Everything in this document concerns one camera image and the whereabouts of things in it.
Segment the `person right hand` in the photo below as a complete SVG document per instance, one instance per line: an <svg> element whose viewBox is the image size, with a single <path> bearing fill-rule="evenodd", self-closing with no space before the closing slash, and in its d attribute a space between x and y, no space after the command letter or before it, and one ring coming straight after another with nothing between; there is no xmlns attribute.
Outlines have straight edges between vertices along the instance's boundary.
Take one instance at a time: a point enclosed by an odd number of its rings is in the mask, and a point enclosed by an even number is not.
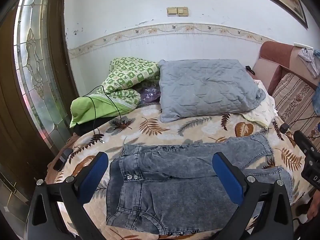
<svg viewBox="0 0 320 240"><path fill-rule="evenodd" d="M307 212L308 220L312 220L314 217L318 215L319 207L320 207L320 191L317 190L313 195L311 205Z"/></svg>

